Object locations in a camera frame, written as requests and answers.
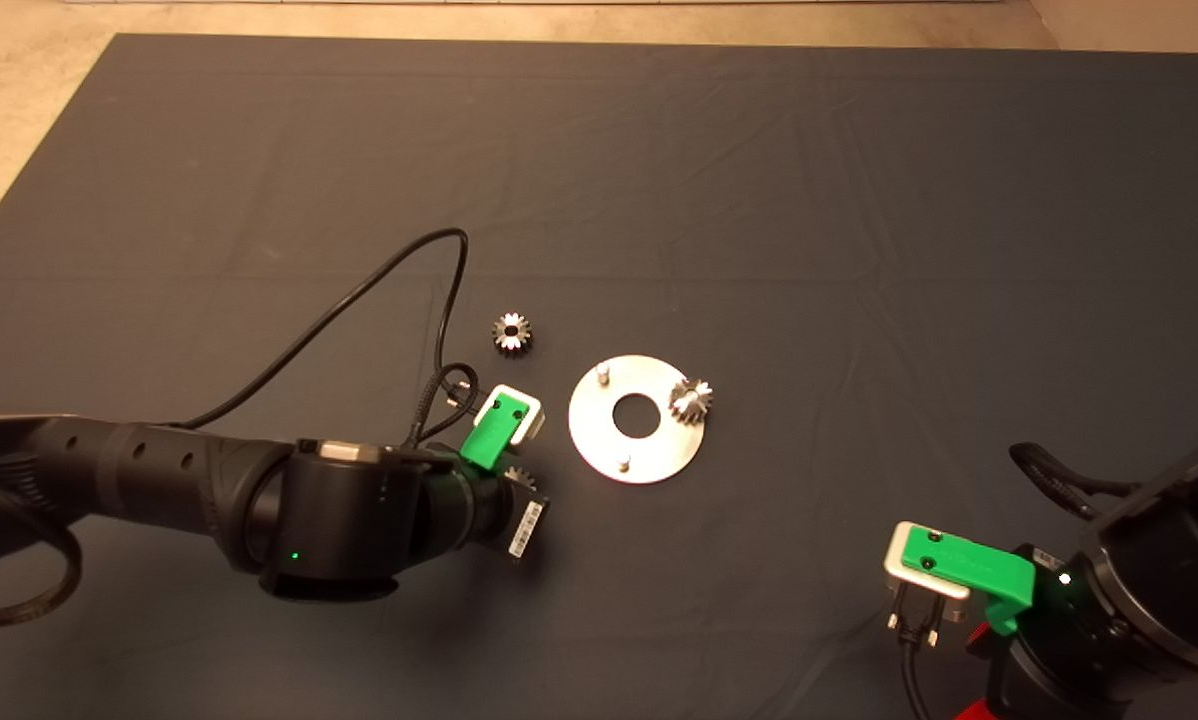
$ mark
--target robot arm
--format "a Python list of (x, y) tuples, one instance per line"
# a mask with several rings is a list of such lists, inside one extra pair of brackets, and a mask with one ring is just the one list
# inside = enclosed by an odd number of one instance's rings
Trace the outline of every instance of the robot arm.
[[(105, 515), (208, 536), (266, 592), (308, 601), (383, 597), (398, 573), (467, 541), (520, 559), (549, 507), (520, 474), (438, 444), (284, 443), (67, 415), (0, 418), (0, 492), (60, 528)], [(0, 557), (40, 539), (0, 516)]]
[[(991, 673), (986, 700), (963, 716), (1117, 720), (1142, 694), (1198, 678), (1198, 448), (1119, 495), (1126, 497), (1112, 509), (1093, 510), (1079, 551), (1067, 561), (1033, 546), (1005, 553), (968, 541), (978, 547), (969, 583), (992, 588), (990, 623), (973, 634), (968, 648), (990, 661)], [(1091, 509), (1087, 501), (1070, 507)], [(955, 591), (966, 594), (969, 583), (943, 573), (960, 569), (936, 550), (942, 543), (951, 546), (952, 537), (924, 530), (890, 552), (919, 562), (895, 561), (890, 574), (902, 589), (934, 593), (939, 609), (956, 598)], [(1002, 564), (986, 551), (1000, 553)], [(1009, 573), (1023, 568), (1024, 592), (1008, 592), (1023, 585), (1006, 582)], [(952, 580), (955, 591), (943, 587)], [(938, 610), (918, 629), (926, 633), (939, 621)], [(922, 636), (904, 618), (890, 625), (907, 630), (904, 637)], [(910, 657), (918, 646), (910, 642)], [(913, 691), (913, 674), (906, 679)], [(916, 715), (927, 715), (922, 702), (913, 704)]]

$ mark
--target circular metal plate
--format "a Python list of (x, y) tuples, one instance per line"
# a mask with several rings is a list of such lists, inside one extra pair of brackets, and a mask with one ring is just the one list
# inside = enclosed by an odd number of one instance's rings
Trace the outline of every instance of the circular metal plate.
[[(603, 369), (609, 381), (600, 382)], [(674, 383), (683, 380), (666, 361), (646, 355), (606, 359), (582, 375), (568, 404), (568, 430), (581, 456), (609, 478), (631, 484), (658, 483), (692, 461), (701, 447), (704, 423), (686, 425), (668, 411)], [(617, 428), (612, 411), (627, 395), (648, 397), (660, 413), (660, 424), (643, 438)]]

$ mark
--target gray fabric surface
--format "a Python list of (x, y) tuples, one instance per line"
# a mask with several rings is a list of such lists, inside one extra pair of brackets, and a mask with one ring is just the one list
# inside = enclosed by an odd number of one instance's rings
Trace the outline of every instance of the gray fabric surface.
[[(90, 519), (78, 597), (0, 630), (0, 716), (903, 716), (893, 524), (1065, 553), (1011, 442), (1117, 479), (1198, 442), (1198, 55), (120, 36), (0, 205), (0, 411), (194, 415), (449, 224), (449, 357), (547, 406), (540, 556), (302, 606)], [(450, 256), (216, 430), (401, 437)], [(508, 309), (539, 331), (518, 363)], [(718, 387), (653, 488), (565, 428), (627, 352)], [(54, 562), (6, 559), (0, 597)], [(938, 715), (984, 683), (946, 637)]]

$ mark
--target sticker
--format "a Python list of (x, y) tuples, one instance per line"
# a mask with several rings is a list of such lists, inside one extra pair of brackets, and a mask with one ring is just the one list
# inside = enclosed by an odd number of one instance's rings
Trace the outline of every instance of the sticker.
[(520, 520), (520, 527), (515, 530), (515, 539), (512, 539), (512, 546), (509, 551), (515, 557), (524, 557), (524, 547), (527, 547), (527, 541), (532, 537), (532, 530), (536, 528), (536, 520), (540, 518), (541, 510), (545, 506), (540, 502), (527, 503), (527, 510), (524, 512), (524, 518)]

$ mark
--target metal gear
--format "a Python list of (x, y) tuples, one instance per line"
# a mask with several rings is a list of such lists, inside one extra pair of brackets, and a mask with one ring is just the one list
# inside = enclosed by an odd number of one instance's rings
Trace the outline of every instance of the metal gear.
[(503, 473), (503, 477), (507, 480), (512, 480), (512, 482), (515, 482), (518, 484), (521, 484), (521, 486), (527, 486), (527, 488), (536, 489), (536, 479), (532, 478), (532, 474), (530, 474), (530, 472), (527, 470), (525, 470), (525, 468), (516, 468), (516, 466), (512, 465), (512, 466), (509, 466), (509, 468), (506, 470), (506, 473)]
[(522, 355), (532, 345), (532, 323), (518, 313), (507, 313), (494, 323), (494, 345), (502, 355)]
[(714, 389), (701, 379), (683, 379), (671, 391), (671, 415), (680, 423), (698, 424), (710, 411)]

